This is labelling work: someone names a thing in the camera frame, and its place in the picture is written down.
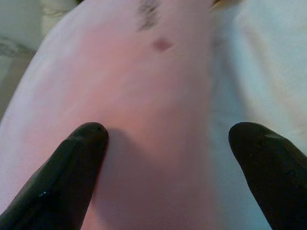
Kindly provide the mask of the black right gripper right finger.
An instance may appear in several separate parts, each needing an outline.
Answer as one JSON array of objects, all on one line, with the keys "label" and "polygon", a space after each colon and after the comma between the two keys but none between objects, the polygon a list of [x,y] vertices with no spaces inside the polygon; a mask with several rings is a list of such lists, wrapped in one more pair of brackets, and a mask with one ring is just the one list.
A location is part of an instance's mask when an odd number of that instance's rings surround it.
[{"label": "black right gripper right finger", "polygon": [[307,230],[307,156],[258,123],[235,124],[228,141],[272,230]]}]

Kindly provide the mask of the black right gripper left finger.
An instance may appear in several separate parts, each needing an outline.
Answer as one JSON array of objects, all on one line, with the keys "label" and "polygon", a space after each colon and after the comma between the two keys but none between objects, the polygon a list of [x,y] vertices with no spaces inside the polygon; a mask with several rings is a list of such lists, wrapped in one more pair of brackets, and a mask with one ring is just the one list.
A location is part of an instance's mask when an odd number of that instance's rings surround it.
[{"label": "black right gripper left finger", "polygon": [[0,215],[0,230],[81,230],[108,139],[100,123],[75,129]]}]

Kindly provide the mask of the pink pillow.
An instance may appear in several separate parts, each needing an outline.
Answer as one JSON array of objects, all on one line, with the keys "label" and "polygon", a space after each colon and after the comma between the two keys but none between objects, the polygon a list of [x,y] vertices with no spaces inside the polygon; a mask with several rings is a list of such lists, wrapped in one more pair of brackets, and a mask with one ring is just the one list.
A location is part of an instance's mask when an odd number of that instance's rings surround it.
[{"label": "pink pillow", "polygon": [[82,230],[221,230],[208,151],[213,0],[84,0],[0,124],[0,215],[85,123],[108,131]]}]

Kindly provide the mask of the white quilted mattress pad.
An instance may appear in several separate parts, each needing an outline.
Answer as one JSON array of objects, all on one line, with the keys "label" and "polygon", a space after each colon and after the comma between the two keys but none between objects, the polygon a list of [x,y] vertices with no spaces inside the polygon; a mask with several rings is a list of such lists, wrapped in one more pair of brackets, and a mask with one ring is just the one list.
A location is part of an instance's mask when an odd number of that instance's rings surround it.
[{"label": "white quilted mattress pad", "polygon": [[228,143],[262,124],[307,155],[307,0],[216,0],[208,128],[221,230],[271,230]]}]

